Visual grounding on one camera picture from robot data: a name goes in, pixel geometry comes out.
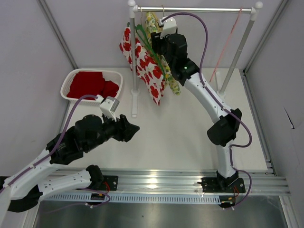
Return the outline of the white perforated plastic basket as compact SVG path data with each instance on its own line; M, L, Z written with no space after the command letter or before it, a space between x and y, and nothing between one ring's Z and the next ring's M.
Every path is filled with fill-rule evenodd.
M65 78L61 96L75 103L83 95L101 95L118 98L123 88L123 76L112 70L79 68L71 71Z

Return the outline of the lemon print cloth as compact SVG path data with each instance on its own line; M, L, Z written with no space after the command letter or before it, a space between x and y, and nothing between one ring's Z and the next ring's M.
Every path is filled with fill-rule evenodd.
M150 45L152 45L151 33L153 33L153 32L161 33L162 32L162 28L159 25L159 19L157 18L157 16L155 15L154 12L149 11L146 13L145 30L146 30L146 34L148 35L148 41L149 41ZM179 83L173 78L170 67L169 67L167 61L165 60L164 56L157 54L157 58L160 61L161 69L163 69L165 72L166 85L170 87L171 91L175 95L180 95L181 90L180 90Z

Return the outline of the pink hanger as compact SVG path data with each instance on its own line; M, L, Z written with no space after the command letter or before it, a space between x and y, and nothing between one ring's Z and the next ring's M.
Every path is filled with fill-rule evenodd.
M230 40L231 40L231 38L232 38L232 35L233 35L233 33L234 33L234 30L235 30L235 27L236 27L236 25L237 25L237 23L238 23L238 21L239 21L239 18L240 18L240 15L241 15L241 13L242 13L242 10L243 10L243 8L241 7L240 10L239 10L239 12L238 12L237 18L236 18L236 20L235 20L235 22L234 22L234 24L233 24L233 26L232 26L232 28L231 28L231 31L230 31L230 33L229 33L229 35L228 35L228 38L227 38L227 40L226 40L226 42L225 42L225 45L224 45L224 47L223 47L223 49L222 49L222 51L221 51L221 53L220 53L220 55L219 55L218 61L217 61L216 65L215 65L215 67L214 67L214 70L213 70L213 72L212 72L212 75L211 75L211 78L210 78L209 82L212 82L213 77L214 77L215 74L216 74L216 71L217 71L217 69L218 69L218 67L219 67L219 65L220 65L220 63L221 63L221 60L222 60L222 58L223 58L223 56L224 56L224 54L225 54L225 52L226 52L226 49L227 49L227 47L228 47L228 45L229 45Z

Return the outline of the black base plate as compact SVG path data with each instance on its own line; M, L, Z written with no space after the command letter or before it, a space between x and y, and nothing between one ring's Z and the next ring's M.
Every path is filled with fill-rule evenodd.
M201 178L197 182L201 187L202 191L205 193L245 193L246 188L244 180L242 178L236 178L231 183L226 183L225 181L220 181L214 177Z
M87 187L91 190L100 190L100 191L117 191L118 188L118 176L114 175L105 175L104 181L97 187Z

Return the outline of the red folded cloth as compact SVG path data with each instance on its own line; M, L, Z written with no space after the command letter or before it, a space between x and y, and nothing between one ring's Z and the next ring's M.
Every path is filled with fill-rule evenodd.
M67 97L79 99L84 95L101 95L115 97L119 85L111 80L105 80L102 72L78 72L69 88Z

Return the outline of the red poppy floral skirt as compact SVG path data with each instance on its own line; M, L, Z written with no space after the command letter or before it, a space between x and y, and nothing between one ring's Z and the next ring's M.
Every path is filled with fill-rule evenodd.
M125 28L119 44L119 49L129 65L132 65L133 58L130 27ZM163 71L138 36L135 36L135 57L137 77L145 83L152 100L157 105L160 105L165 89Z

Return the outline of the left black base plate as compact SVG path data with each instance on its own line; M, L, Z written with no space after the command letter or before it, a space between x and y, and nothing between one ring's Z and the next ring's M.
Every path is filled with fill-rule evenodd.
M87 187L91 190L100 190L100 191L117 191L118 188L118 176L114 175L105 175L104 181L97 187Z

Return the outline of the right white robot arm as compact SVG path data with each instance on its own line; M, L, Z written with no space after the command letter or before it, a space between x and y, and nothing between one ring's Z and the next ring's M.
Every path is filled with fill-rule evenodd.
M164 37L160 33L151 34L152 49L165 57L172 76L188 89L209 114L213 125L207 131L209 140L218 153L217 187L229 191L238 178L238 173L230 164L229 146L236 138L242 112L239 109L224 110L224 102L209 86L199 67L188 58L186 38L178 33Z

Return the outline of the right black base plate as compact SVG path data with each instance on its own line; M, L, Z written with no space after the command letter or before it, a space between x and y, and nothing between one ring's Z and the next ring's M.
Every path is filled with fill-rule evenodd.
M242 178L236 178L231 183L226 183L225 181L220 181L214 177L201 178L197 182L201 187L202 191L205 193L245 193L246 188L244 180Z

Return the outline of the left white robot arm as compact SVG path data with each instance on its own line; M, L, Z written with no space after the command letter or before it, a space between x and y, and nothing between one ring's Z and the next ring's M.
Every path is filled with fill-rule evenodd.
M22 170L15 176L1 177L1 215L7 211L24 212L40 201L68 190L100 190L105 178L97 165L89 165L81 171L57 179L50 179L49 175L83 158L85 153L110 139L130 141L139 129L123 114L116 120L105 115L85 116L65 133L51 140L29 166L29 171Z

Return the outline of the aluminium mounting rail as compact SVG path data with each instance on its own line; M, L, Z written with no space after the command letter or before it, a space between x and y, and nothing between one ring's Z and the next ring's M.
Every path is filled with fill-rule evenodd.
M202 191L202 178L215 177L211 171L118 170L101 169L103 175L118 176L117 193L194 194ZM289 196L285 177L272 173L252 173L253 196Z

